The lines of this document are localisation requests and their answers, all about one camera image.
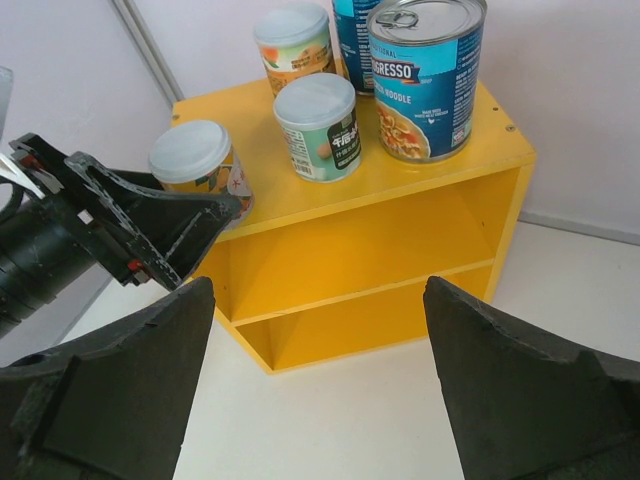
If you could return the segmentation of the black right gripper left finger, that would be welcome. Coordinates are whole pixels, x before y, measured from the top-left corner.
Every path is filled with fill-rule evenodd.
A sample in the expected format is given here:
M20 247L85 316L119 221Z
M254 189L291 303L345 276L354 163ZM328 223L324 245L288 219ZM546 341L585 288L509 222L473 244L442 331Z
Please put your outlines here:
M214 309L201 277L2 368L2 478L172 478Z

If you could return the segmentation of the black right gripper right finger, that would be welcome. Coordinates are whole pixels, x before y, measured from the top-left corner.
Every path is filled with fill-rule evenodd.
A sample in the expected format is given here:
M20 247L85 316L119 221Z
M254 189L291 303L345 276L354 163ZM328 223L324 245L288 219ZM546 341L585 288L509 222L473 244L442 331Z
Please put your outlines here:
M467 479L636 479L639 364L432 276L426 324Z

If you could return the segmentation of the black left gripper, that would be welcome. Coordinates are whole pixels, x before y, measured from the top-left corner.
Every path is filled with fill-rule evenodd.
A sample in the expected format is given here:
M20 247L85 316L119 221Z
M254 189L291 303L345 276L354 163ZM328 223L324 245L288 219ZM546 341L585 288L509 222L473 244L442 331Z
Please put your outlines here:
M121 284L179 288L240 212L230 194L168 192L149 174L67 157L41 136L11 141L1 209L1 333L95 264ZM82 214L90 214L87 220Z

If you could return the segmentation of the orange label can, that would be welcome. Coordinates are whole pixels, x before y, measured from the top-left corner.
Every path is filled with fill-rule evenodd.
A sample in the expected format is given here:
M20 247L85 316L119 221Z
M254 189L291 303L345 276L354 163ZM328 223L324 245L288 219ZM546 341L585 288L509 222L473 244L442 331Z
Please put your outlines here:
M249 216L255 203L231 136L214 121L194 120L169 129L152 146L148 164L167 191L237 198L242 208L231 220L231 229Z

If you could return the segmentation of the green label can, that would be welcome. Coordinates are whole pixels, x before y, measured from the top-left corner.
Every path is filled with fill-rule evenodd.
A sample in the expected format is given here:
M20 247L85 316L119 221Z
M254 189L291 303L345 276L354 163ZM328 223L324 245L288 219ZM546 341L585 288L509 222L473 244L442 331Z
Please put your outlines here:
M276 96L273 111L296 173L316 183L333 183L361 164L356 92L333 73L294 80Z

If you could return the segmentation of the orange can with white lid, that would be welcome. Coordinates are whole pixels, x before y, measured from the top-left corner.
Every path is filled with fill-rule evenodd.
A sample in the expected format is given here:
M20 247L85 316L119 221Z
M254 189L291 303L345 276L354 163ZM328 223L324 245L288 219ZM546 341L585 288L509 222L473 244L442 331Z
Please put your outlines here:
M337 72L329 15L320 5L299 2L271 10L253 36L274 97L301 77Z

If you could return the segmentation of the blue soup can with noodles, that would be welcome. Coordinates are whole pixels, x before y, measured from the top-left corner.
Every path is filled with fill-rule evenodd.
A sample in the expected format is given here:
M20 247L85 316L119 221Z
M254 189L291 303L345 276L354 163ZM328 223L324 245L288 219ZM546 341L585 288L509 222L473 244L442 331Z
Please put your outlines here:
M472 132L487 5L384 1L367 18L379 138L394 157L432 163Z

